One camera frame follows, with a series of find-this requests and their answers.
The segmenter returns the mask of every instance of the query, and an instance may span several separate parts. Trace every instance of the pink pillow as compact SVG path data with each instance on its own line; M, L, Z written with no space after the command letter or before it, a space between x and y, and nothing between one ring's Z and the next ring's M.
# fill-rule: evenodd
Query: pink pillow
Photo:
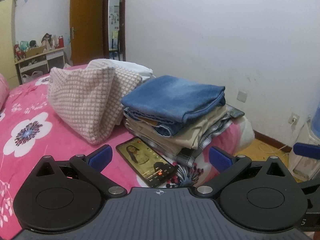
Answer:
M9 95L9 84L3 75L0 74L0 109L4 105L5 100Z

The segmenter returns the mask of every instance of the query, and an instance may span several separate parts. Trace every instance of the light switch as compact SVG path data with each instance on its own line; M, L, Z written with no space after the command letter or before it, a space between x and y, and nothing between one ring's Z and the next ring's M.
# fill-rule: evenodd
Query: light switch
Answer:
M239 91L237 100L245 103L245 101L247 100L247 96L248 96L248 94L246 92Z

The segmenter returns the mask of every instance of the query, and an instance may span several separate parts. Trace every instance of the wooden floor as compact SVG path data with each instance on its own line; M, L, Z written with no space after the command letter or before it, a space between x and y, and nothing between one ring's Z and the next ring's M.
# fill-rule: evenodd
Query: wooden floor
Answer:
M244 149L241 152L238 152L236 155L238 155L238 154L246 155L246 156L250 157L253 161L265 161L269 156L275 155L275 156L280 157L280 159L285 164L285 166L288 167L289 154L286 154L283 151L277 151L276 153L268 154L268 153L265 153L262 150L260 150L259 145L260 145L260 148L266 152L271 152L271 151L277 150L277 148L274 148L272 146L268 146L265 143L263 143L262 141L259 141L258 139L254 139L254 141L251 143L251 145L248 148Z

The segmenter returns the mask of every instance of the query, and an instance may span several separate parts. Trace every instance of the cable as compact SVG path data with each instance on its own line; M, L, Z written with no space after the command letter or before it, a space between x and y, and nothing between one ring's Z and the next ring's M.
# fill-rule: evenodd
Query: cable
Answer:
M291 123L290 127L292 127L292 125L295 123L296 118L293 118L293 119L292 119L292 121L293 121L293 122ZM276 152L278 152L278 151L282 150L283 148L285 148L285 147L289 146L289 144L290 144L290 142L291 142L291 140L292 140L292 137L293 137L293 131L292 131L291 137L290 137L290 139L289 139L289 143L288 143L288 144L286 144L285 146L282 146L282 147L281 147L281 148L279 148L279 149L272 150L272 148L270 147L270 145L268 145L268 144L266 144L266 143L264 143L264 142L261 142L261 143L259 144L259 149L260 149L262 152L265 152L265 153L268 153L268 154L274 154L274 153L276 153ZM267 152L267 151L265 151L265 150L261 149L261 145L268 146L268 147L269 147L269 149L271 150L271 152Z

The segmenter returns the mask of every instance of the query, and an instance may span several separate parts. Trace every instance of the wooden door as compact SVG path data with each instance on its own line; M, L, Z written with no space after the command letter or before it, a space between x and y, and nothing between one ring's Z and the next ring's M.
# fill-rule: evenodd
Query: wooden door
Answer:
M103 58L103 0L70 0L73 65Z

